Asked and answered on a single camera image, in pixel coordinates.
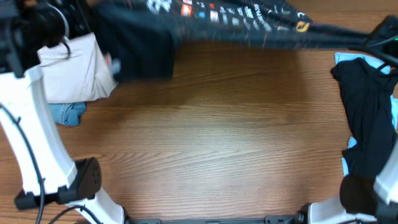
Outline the black printed cycling jersey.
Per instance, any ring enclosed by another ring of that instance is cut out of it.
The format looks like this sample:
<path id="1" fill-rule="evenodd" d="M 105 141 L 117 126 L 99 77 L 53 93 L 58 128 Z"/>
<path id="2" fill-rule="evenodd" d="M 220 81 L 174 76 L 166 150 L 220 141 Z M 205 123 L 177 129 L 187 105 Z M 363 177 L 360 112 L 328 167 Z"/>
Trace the black printed cycling jersey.
<path id="1" fill-rule="evenodd" d="M 234 42 L 274 49 L 347 49 L 367 33 L 313 22 L 283 0 L 99 1 L 100 49 L 119 64 L 118 82 L 169 79 L 182 42 Z"/>

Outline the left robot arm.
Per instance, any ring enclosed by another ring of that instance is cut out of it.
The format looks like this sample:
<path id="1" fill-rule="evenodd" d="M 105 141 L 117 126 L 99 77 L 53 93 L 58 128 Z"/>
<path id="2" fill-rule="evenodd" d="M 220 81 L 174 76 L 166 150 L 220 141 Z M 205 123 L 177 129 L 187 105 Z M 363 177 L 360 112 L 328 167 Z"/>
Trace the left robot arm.
<path id="1" fill-rule="evenodd" d="M 1 2 L 1 126 L 23 184 L 14 203 L 42 213 L 55 202 L 90 223 L 127 223 L 125 209 L 101 186 L 98 160 L 69 156 L 45 99 L 37 51 L 87 34 L 89 18 L 82 1 Z"/>

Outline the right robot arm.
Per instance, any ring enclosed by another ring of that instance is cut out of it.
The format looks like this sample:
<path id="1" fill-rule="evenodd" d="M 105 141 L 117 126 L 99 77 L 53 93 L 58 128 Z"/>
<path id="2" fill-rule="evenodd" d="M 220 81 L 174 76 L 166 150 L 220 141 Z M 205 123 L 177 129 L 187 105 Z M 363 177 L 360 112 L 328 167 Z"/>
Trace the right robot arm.
<path id="1" fill-rule="evenodd" d="M 368 34 L 320 24 L 305 31 L 313 44 L 365 52 L 382 62 L 374 68 L 357 58 L 332 68 L 356 140 L 343 151 L 349 173 L 338 196 L 303 207 L 292 223 L 396 223 L 397 126 L 391 95 L 397 85 L 397 17 L 387 16 Z"/>

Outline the folded beige pants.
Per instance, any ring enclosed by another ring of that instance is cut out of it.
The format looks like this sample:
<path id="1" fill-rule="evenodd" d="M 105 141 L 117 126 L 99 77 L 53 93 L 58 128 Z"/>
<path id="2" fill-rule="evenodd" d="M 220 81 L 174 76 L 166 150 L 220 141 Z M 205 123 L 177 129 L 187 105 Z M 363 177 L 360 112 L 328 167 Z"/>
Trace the folded beige pants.
<path id="1" fill-rule="evenodd" d="M 69 40 L 67 45 L 38 51 L 49 103 L 78 103 L 107 98 L 118 85 L 121 62 L 103 54 L 93 33 Z"/>

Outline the folded blue jeans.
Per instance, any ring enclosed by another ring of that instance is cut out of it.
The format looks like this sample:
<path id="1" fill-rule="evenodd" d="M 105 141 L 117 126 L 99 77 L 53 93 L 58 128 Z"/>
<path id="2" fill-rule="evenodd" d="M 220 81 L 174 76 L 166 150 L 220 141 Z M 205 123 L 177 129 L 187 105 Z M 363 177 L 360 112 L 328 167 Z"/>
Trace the folded blue jeans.
<path id="1" fill-rule="evenodd" d="M 86 111 L 86 103 L 52 103 L 49 104 L 53 120 L 64 126 L 78 126 L 80 118 Z"/>

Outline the light blue shirt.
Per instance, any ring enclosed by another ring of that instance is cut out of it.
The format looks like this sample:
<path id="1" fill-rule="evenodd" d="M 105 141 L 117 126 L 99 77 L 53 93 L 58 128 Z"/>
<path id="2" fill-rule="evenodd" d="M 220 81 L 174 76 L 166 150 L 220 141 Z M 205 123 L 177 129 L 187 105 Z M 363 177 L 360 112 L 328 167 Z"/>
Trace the light blue shirt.
<path id="1" fill-rule="evenodd" d="M 390 66 L 360 54 L 336 53 L 331 69 L 338 82 L 351 137 L 343 150 L 345 174 L 374 178 L 397 141 L 397 85 Z"/>

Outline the plain black shirt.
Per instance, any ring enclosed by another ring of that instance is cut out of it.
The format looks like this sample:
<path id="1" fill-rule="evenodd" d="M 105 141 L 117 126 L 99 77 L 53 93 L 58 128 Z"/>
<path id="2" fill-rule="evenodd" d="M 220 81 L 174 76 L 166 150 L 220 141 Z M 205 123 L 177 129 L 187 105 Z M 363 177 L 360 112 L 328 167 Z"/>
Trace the plain black shirt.
<path id="1" fill-rule="evenodd" d="M 375 215 L 379 200 L 373 184 L 397 140 L 391 103 L 397 75 L 386 75 L 362 58 L 337 63 L 331 74 L 339 84 L 348 126 L 356 140 L 342 152 L 349 175 L 341 185 L 340 199 L 350 213 Z"/>

